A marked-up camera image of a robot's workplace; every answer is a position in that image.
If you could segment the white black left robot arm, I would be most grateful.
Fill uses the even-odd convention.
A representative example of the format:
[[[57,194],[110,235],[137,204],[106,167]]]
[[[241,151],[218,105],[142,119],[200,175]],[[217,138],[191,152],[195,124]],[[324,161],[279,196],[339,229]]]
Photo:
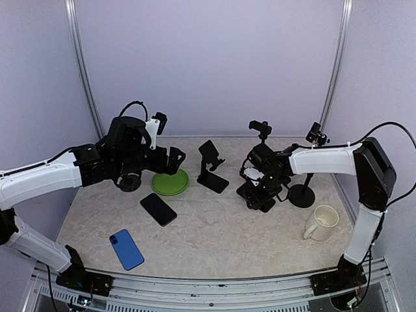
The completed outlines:
[[[178,148],[157,145],[166,116],[146,121],[115,117],[109,132],[95,144],[70,147],[49,160],[1,172],[1,244],[53,268],[77,289],[91,282],[76,249],[58,244],[31,228],[14,206],[63,189],[89,187],[111,180],[123,192],[140,187],[144,170],[174,175],[185,160]]]

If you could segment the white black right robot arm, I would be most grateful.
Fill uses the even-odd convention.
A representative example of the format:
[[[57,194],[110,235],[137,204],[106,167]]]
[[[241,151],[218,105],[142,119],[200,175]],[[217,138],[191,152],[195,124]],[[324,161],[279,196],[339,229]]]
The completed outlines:
[[[376,232],[387,209],[397,173],[380,143],[374,138],[344,146],[317,148],[292,144],[274,151],[265,143],[256,145],[247,155],[250,167],[241,167],[245,180],[237,189],[248,208],[268,212],[287,187],[291,177],[307,174],[344,174],[357,179],[359,212],[351,239],[344,251],[345,263],[332,275],[334,285],[347,288],[358,277],[359,265],[376,240]]]

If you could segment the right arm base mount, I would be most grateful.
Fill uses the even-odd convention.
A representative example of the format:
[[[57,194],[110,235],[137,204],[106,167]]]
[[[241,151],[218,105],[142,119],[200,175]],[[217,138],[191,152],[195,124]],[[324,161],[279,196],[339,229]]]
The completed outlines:
[[[313,294],[319,296],[366,284],[367,278],[362,263],[371,247],[372,245],[367,248],[358,264],[347,260],[343,254],[338,261],[336,270],[313,274],[309,278]]]

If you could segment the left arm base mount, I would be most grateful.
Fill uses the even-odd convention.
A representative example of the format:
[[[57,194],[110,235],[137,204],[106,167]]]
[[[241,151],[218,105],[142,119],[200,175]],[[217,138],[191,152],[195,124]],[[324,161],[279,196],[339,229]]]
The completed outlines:
[[[58,274],[56,279],[57,285],[84,293],[108,297],[113,277],[87,271],[76,249],[69,245],[65,245],[65,248],[70,255],[70,266]]]

